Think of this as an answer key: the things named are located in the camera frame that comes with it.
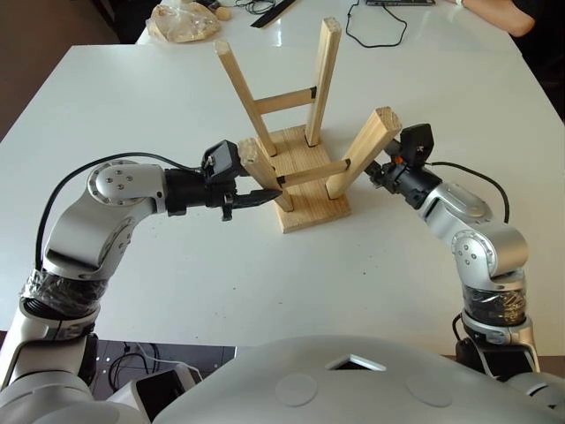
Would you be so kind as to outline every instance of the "table surface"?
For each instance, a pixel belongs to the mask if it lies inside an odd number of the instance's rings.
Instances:
[[[222,4],[234,4],[225,0]],[[303,47],[318,44],[320,21],[333,16],[343,25],[354,0],[297,0],[279,19],[261,29],[250,25],[258,18],[241,8],[232,8],[233,18],[222,22],[222,30],[213,38],[230,40],[233,46]],[[408,28],[402,49],[432,49],[444,51],[506,51],[520,54],[510,36],[477,15],[458,8],[445,0],[435,6],[390,7],[396,16],[406,20]],[[386,44],[398,41],[403,24],[394,20],[380,7],[370,7],[361,0],[352,12],[350,31],[366,44]],[[138,44],[162,42],[153,40],[147,30]],[[342,49],[361,49],[343,34]]]
[[[525,269],[539,352],[565,353],[565,135],[522,58],[512,50],[369,52],[344,45],[322,126],[330,155],[342,156],[375,107],[391,106],[404,126],[429,122],[432,159],[471,166],[507,190],[511,223],[531,249]],[[256,98],[312,84],[315,43],[234,50]],[[267,126],[300,125],[306,113],[301,107],[270,114]],[[128,150],[196,165],[218,140],[251,135],[210,43],[72,48],[0,144],[0,329],[10,324],[32,268],[41,210],[63,175]],[[489,184],[435,170],[501,216]],[[79,197],[85,178],[62,192],[49,225]],[[240,179],[242,192],[253,187]],[[463,302],[449,250],[400,196],[360,178],[348,197],[350,217],[288,235],[268,204],[235,211],[230,223],[205,208],[149,217],[102,299],[98,334],[257,345],[347,333],[452,353],[450,321]]]

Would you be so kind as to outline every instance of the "black wire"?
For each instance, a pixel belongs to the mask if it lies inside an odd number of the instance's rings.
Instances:
[[[232,7],[244,7],[252,15],[262,15],[275,7],[275,0],[236,0]]]
[[[502,196],[502,202],[504,203],[504,223],[509,223],[509,220],[510,220],[509,197],[506,195],[506,192],[502,188],[502,185],[498,184],[492,178],[486,176],[485,174],[481,174],[480,172],[476,172],[475,170],[467,168],[466,166],[462,166],[458,163],[432,162],[432,163],[426,163],[426,165],[430,165],[430,166],[451,166],[453,168],[457,168],[458,170],[464,170],[465,172],[469,172],[471,175],[474,175],[475,177],[483,178],[485,181],[491,183],[493,186],[496,187],[496,189],[500,192],[500,194]]]
[[[457,339],[458,342],[461,341],[461,338],[459,337],[459,332],[457,331],[457,322],[460,319],[461,319],[461,314],[457,314],[456,317],[451,322],[451,328],[453,329],[453,334],[456,335],[456,339]]]
[[[404,37],[404,33],[406,32],[406,28],[408,28],[408,22],[406,22],[405,20],[402,20],[400,18],[398,18],[395,14],[393,14],[392,11],[390,11],[389,9],[387,9],[387,6],[385,6],[384,4],[382,5],[382,8],[387,11],[387,13],[392,16],[394,19],[396,19],[398,22],[401,22],[404,24],[404,28],[402,33],[400,34],[400,38],[398,39],[398,42],[394,43],[394,44],[365,44],[363,43],[361,40],[359,40],[355,35],[353,35],[352,33],[350,33],[350,20],[351,20],[351,11],[353,10],[354,7],[359,6],[359,1],[357,0],[356,3],[352,4],[349,11],[347,12],[347,24],[345,25],[345,33],[351,37],[353,40],[355,40],[356,42],[359,43],[359,45],[365,47],[366,49],[377,49],[380,47],[396,47],[398,45],[400,45],[401,42],[403,42],[403,37]]]
[[[145,372],[146,374],[149,375],[149,367],[147,366],[147,361],[145,359],[145,356],[143,356],[141,353],[125,353],[122,356],[116,358],[116,360],[114,360],[114,362],[112,362],[112,364],[109,366],[109,370],[108,370],[108,385],[110,386],[110,388],[114,391],[114,393],[116,393],[119,389],[118,384],[117,384],[117,373],[119,372],[119,368],[120,365],[122,363],[122,360],[124,360],[125,358],[130,358],[130,357],[139,357],[143,359],[143,367],[145,368]],[[112,371],[116,370],[116,372],[114,373],[114,377],[112,377]]]
[[[177,167],[181,170],[199,171],[199,169],[189,168],[187,166],[181,165],[180,163],[176,163],[174,161],[171,161],[170,159],[168,159],[164,156],[155,155],[153,153],[145,153],[145,152],[118,153],[116,155],[110,155],[110,156],[103,157],[101,159],[97,159],[95,161],[87,163],[86,165],[81,166],[80,168],[77,168],[76,170],[71,172],[69,175],[67,175],[65,178],[63,178],[59,184],[57,184],[57,186],[55,187],[55,190],[53,190],[53,193],[51,193],[51,195],[49,196],[49,199],[47,200],[47,204],[45,205],[45,209],[43,210],[43,215],[41,215],[41,221],[39,222],[39,228],[37,229],[37,238],[35,240],[35,269],[36,270],[41,271],[41,268],[43,267],[43,259],[41,257],[41,248],[43,246],[43,237],[45,235],[45,226],[47,225],[47,220],[49,218],[49,212],[51,211],[51,208],[53,207],[53,203],[55,203],[55,199],[57,198],[57,196],[59,195],[59,192],[61,192],[63,187],[69,181],[71,181],[73,178],[75,178],[77,175],[79,175],[81,172],[84,172],[85,170],[88,170],[89,168],[92,168],[93,166],[100,165],[102,163],[112,161],[114,159],[120,159],[120,158],[123,158],[123,157],[131,157],[131,156],[150,157],[152,159],[157,159],[159,161],[168,163],[169,165]]]
[[[161,353],[159,352],[159,348],[155,343],[150,343],[151,347],[153,348],[153,356],[156,360],[153,361],[153,373],[159,371],[159,367],[161,363],[158,361],[161,358]]]

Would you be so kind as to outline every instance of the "plastic bag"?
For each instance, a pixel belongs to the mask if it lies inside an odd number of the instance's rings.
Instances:
[[[207,7],[186,0],[155,6],[146,25],[152,37],[167,42],[204,40],[220,31],[220,22]]]
[[[37,299],[66,316],[82,317],[96,310],[107,287],[108,280],[71,280],[34,269],[19,295]]]

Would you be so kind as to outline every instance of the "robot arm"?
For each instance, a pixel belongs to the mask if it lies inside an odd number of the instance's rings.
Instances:
[[[400,193],[454,255],[463,285],[461,317],[470,337],[457,344],[457,360],[503,381],[539,371],[525,313],[524,237],[495,221],[479,197],[427,170],[432,148],[430,125],[406,128],[401,142],[386,149],[391,162],[372,163],[365,172],[377,186]]]
[[[280,194],[238,194],[235,179],[245,175],[237,146],[228,141],[207,150],[197,170],[126,160],[94,168],[85,192],[54,226],[42,264],[21,294],[0,352],[0,389],[40,370],[78,374],[100,298],[136,225],[165,211],[181,216],[194,206],[222,208],[222,220],[228,221],[232,209],[258,206]]]

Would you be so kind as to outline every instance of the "wooden dowel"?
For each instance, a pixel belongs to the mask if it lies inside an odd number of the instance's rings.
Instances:
[[[277,110],[284,110],[294,108],[296,106],[304,106],[305,104],[312,103],[315,97],[315,88],[306,88],[304,90],[293,91],[284,95],[274,95],[272,97],[265,97],[255,101],[257,110],[261,115],[266,113],[275,112]]]
[[[263,154],[255,139],[245,139],[237,144],[237,152],[242,166],[263,188],[282,190],[282,194],[275,199],[276,203],[285,212],[291,212],[292,199],[286,190],[276,180],[275,170]]]
[[[335,57],[339,47],[342,28],[334,18],[325,18],[321,24],[320,45],[316,58],[316,99],[310,108],[306,121],[306,140],[309,146],[320,142],[321,121],[328,100],[329,85],[334,73]]]
[[[341,196],[355,178],[400,132],[401,128],[398,116],[390,108],[380,108],[374,111],[344,156],[351,160],[349,169],[328,178],[326,188],[329,198],[336,199]]]
[[[251,123],[257,135],[259,136],[259,142],[267,152],[269,156],[276,155],[276,147],[271,136],[268,133],[263,118],[261,117],[255,101],[253,100],[251,91],[245,82],[244,74],[239,69],[236,58],[231,52],[230,45],[224,40],[216,40],[214,42],[215,53],[220,58],[222,62],[223,69],[226,70],[228,76],[230,77],[231,84],[236,89],[236,93],[239,96],[239,100],[244,105],[245,111],[251,119]]]
[[[301,170],[292,174],[283,175],[278,178],[281,187],[297,186],[298,184],[314,181],[315,179],[327,178],[332,175],[345,172],[350,166],[350,160],[328,163],[310,170]]]

